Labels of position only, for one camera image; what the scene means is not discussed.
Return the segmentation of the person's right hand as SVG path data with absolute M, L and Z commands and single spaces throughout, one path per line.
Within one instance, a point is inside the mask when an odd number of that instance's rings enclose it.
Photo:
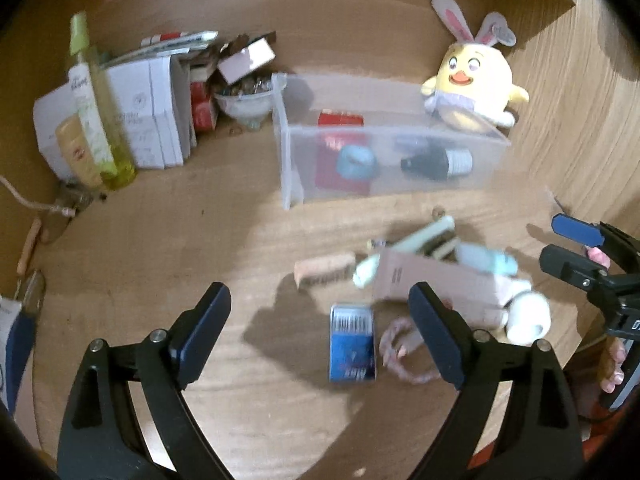
M 587 247 L 586 256 L 593 262 L 611 267 L 611 259 L 597 247 Z M 603 347 L 603 353 L 598 367 L 598 383 L 604 393 L 612 393 L 619 386 L 625 374 L 622 371 L 627 356 L 627 350 L 620 338 L 607 336 Z

